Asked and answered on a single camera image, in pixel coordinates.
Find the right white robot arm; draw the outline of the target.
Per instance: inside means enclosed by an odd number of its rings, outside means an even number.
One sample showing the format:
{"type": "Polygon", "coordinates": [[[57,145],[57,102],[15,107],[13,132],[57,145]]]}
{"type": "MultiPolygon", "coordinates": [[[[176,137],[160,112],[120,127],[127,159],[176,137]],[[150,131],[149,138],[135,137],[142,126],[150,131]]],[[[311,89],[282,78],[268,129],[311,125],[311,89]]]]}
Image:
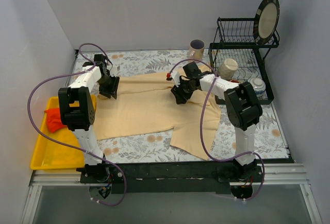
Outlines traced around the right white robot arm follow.
{"type": "Polygon", "coordinates": [[[183,67],[185,75],[171,69],[167,80],[173,81],[171,92],[177,104],[185,104],[194,91],[205,91],[225,101],[227,116],[235,128],[236,151],[231,158],[233,174],[238,181],[251,177],[257,167],[257,153],[254,151],[256,125],[262,116],[262,107],[249,82],[233,83],[216,75],[214,69],[202,72],[194,60],[183,67]]]}

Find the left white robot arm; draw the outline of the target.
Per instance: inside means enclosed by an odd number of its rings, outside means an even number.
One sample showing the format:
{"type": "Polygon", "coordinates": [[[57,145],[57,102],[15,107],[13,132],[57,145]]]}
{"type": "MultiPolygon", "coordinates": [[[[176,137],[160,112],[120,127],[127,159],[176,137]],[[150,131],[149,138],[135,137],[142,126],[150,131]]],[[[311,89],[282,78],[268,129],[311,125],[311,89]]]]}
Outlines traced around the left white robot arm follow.
{"type": "Polygon", "coordinates": [[[109,179],[110,171],[102,161],[104,153],[97,144],[93,129],[95,109],[90,92],[98,83],[100,95],[116,99],[120,81],[106,60],[103,54],[94,55],[93,62],[83,64],[84,73],[69,87],[58,91],[61,122],[73,132],[85,153],[85,166],[79,171],[99,183],[109,179]]]}

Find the beige t shirt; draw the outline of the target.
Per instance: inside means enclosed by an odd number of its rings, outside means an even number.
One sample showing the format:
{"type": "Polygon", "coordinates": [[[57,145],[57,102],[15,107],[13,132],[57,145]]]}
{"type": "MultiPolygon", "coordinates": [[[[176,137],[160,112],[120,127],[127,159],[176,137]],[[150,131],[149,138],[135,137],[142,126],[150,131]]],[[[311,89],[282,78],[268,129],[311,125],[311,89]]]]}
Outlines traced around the beige t shirt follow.
{"type": "Polygon", "coordinates": [[[178,105],[166,73],[120,78],[117,99],[98,99],[94,132],[98,140],[173,129],[171,145],[198,158],[207,153],[218,130],[221,109],[215,97],[194,91],[178,105]]]}

